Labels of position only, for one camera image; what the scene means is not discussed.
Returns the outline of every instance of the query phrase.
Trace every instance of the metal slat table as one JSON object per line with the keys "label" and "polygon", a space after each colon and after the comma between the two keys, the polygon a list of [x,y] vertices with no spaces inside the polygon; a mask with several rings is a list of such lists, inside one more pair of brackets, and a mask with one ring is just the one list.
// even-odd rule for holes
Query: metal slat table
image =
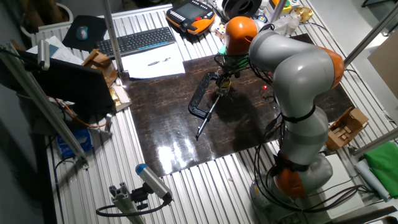
{"label": "metal slat table", "polygon": [[[312,7],[308,0],[302,4]],[[139,9],[113,14],[116,35],[122,36],[136,32],[167,27],[165,12],[171,5]],[[315,15],[310,22],[327,26]],[[62,40],[69,25],[41,30],[32,38],[33,45],[38,40],[56,35]],[[214,34],[205,34],[187,40],[173,30],[180,53],[184,60],[214,55],[223,43]],[[333,36],[316,26],[300,25],[295,34],[308,33],[316,45],[332,49],[345,57]],[[85,59],[89,52],[70,49],[77,57]],[[394,129],[384,116],[383,107],[376,99],[360,75],[345,72],[341,85],[349,98],[368,118],[369,125],[350,144],[360,148],[376,138]],[[47,149],[50,177],[58,223],[129,223],[127,218],[105,218],[96,215],[95,210],[111,205],[108,187],[127,183],[129,189],[142,186],[142,180],[135,173],[138,164],[144,163],[141,147],[137,138],[131,111],[126,108],[113,117],[111,135],[104,128],[92,129],[94,149],[87,153],[89,169],[83,170],[79,163],[61,164],[57,171],[53,168],[61,158],[53,144]],[[276,142],[266,145],[262,151],[261,171],[271,168],[274,163],[272,154],[279,150]],[[348,174],[356,175],[353,165],[356,161],[349,156],[348,146],[338,150],[338,155],[346,166]],[[254,148],[200,164],[189,169],[163,176],[161,179],[173,192],[174,202],[162,210],[144,215],[147,223],[264,223],[263,214],[255,212],[251,203],[249,187],[253,176]],[[354,179],[355,184],[364,184],[361,178]],[[363,195],[363,199],[372,195]],[[158,207],[161,202],[155,195],[148,199],[149,208]]]}

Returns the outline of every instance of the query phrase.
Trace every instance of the orange controller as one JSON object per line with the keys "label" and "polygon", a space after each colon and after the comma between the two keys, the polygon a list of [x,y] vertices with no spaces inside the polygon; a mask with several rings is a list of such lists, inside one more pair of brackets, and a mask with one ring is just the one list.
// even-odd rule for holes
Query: orange controller
{"label": "orange controller", "polygon": [[200,34],[207,30],[216,14],[210,6],[191,0],[166,12],[166,19],[184,32]]}

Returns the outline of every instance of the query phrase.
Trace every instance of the green cloth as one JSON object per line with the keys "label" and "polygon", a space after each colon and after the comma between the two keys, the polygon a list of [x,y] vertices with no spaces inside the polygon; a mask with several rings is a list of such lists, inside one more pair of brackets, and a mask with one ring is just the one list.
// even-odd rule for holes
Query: green cloth
{"label": "green cloth", "polygon": [[381,184],[390,193],[398,198],[398,147],[392,142],[365,153],[370,170],[380,180]]}
{"label": "green cloth", "polygon": [[[226,45],[225,44],[220,49],[218,49],[218,53],[220,55],[227,56],[226,55]],[[240,61],[236,62],[235,68],[240,68],[239,71],[241,71],[241,70],[244,70],[248,64],[249,64],[249,58],[246,57],[246,58],[243,58]]]}

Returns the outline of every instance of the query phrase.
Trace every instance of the pen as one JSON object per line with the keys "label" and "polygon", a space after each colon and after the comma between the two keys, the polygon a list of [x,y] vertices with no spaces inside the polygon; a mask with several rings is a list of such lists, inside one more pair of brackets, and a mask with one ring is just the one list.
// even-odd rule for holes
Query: pen
{"label": "pen", "polygon": [[[165,59],[164,59],[163,61],[161,61],[161,62],[166,62],[166,61],[168,61],[170,58],[171,58],[171,57],[165,58]],[[156,62],[149,63],[148,66],[156,65],[157,63],[160,63],[160,61],[156,61]]]}

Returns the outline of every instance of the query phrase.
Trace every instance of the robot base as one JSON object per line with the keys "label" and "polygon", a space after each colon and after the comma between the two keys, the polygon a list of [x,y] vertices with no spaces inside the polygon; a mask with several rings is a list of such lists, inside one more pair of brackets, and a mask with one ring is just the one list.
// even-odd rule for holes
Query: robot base
{"label": "robot base", "polygon": [[[265,181],[266,179],[266,173],[261,174],[262,179]],[[261,194],[260,190],[264,192],[269,198],[269,196],[265,189],[263,188],[262,184],[260,183],[259,178],[257,178],[259,181],[259,187],[257,187],[256,181],[253,180],[251,186],[250,186],[250,197],[251,200],[254,204],[254,208],[256,213],[261,213],[264,214],[267,217],[268,222],[266,223],[283,223],[283,224],[293,224],[293,223],[327,223],[330,221],[329,218],[327,218],[327,214],[325,213],[316,213],[316,214],[304,214],[301,212],[293,212],[291,210],[288,210],[286,208],[282,208],[272,202],[270,202],[268,199]],[[269,185],[271,185],[272,188],[273,181],[269,180]],[[287,198],[286,196],[282,195],[281,200],[284,200],[284,202],[287,202],[291,204],[291,206],[295,206],[293,204],[292,199]],[[300,207],[310,207],[311,205],[314,205],[313,200],[309,201],[308,199],[297,199],[295,203],[297,205],[300,205]]]}

